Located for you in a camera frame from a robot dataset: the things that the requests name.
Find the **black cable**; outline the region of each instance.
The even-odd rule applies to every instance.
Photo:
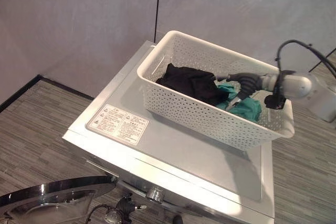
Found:
[[[277,80],[276,86],[273,91],[273,95],[271,97],[274,97],[277,100],[278,105],[283,104],[284,101],[286,100],[283,95],[284,93],[282,90],[282,82],[286,74],[281,69],[280,52],[285,45],[290,44],[290,43],[297,43],[307,48],[308,50],[310,50],[315,56],[317,56],[320,59],[320,61],[329,69],[332,75],[336,78],[336,67],[322,53],[312,48],[311,44],[307,45],[296,39],[287,40],[279,46],[278,51],[277,51],[277,57],[275,58],[278,64],[278,68],[279,68],[279,76],[278,76],[278,80]]]
[[[91,212],[89,213],[88,218],[87,218],[86,221],[85,221],[85,224],[88,224],[89,221],[91,220],[90,217],[91,217],[92,213],[93,213],[94,211],[96,211],[98,208],[101,208],[101,207],[105,207],[105,208],[107,208],[107,210],[109,210],[109,209],[112,208],[112,207],[110,207],[109,205],[106,205],[106,204],[101,204],[101,205],[97,205],[97,206],[95,206],[95,207],[91,210]]]
[[[312,48],[311,45],[307,45],[307,44],[305,44],[305,43],[303,43],[299,40],[295,40],[295,39],[285,41],[278,48],[277,58],[275,60],[278,62],[278,68],[279,68],[280,72],[281,72],[280,52],[281,52],[282,48],[289,43],[297,43],[297,44],[307,48],[308,50],[310,50],[314,55],[316,55],[321,60],[321,62],[329,69],[329,71],[332,73],[332,75],[336,78],[336,67],[322,53],[320,53],[316,49]]]
[[[159,14],[159,0],[156,1],[156,16],[155,16],[155,28],[154,28],[154,43],[156,43],[156,28],[157,28],[157,16]]]

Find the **perforated basket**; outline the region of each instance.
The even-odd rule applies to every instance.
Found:
[[[260,101],[262,112],[258,123],[253,123],[155,83],[165,74],[169,63],[176,67],[201,69],[214,75],[278,72],[276,67],[259,60],[179,31],[170,31],[138,67],[138,76],[144,84],[146,109],[240,150],[294,135],[289,100],[284,109],[272,110],[264,105],[264,98],[270,93],[256,92],[253,98]],[[230,84],[239,88],[238,83]]]

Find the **sticker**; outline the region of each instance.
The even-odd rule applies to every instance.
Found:
[[[148,120],[106,104],[90,123],[104,135],[137,145]]]

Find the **white wall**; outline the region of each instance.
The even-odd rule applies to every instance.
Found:
[[[38,73],[97,95],[146,40],[153,40],[156,1],[0,0],[0,41],[10,38],[13,45],[9,57],[0,44],[6,69],[0,80],[17,72],[11,83],[1,83],[0,103]]]
[[[0,104],[36,76],[0,19]]]
[[[278,46],[298,39],[324,54],[336,47],[336,0],[160,0],[160,39],[180,30],[274,64]],[[283,67],[310,70],[318,59],[306,49],[283,50]]]

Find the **gray floor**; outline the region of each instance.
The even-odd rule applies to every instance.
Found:
[[[322,65],[314,73],[332,80]],[[45,182],[101,174],[69,153],[61,140],[89,102],[40,81],[0,114],[0,195]],[[335,223],[335,127],[297,106],[294,120],[295,136],[273,141],[276,223]],[[92,206],[114,205],[124,193],[117,188]],[[134,200],[144,202],[137,197]],[[97,212],[91,223],[102,223],[102,215],[103,211]],[[135,224],[171,223],[173,216],[156,205],[132,214]],[[186,224],[211,222],[185,216]]]

